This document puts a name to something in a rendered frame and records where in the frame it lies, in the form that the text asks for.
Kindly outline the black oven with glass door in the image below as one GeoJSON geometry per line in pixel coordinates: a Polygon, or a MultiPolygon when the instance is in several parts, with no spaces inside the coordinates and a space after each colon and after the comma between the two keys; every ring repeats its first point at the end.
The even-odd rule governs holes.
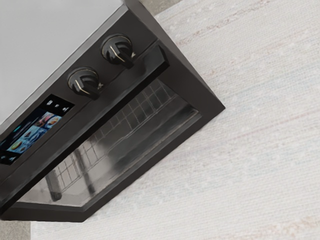
{"type": "Polygon", "coordinates": [[[0,220],[84,222],[224,109],[139,0],[0,0],[0,220]]]}

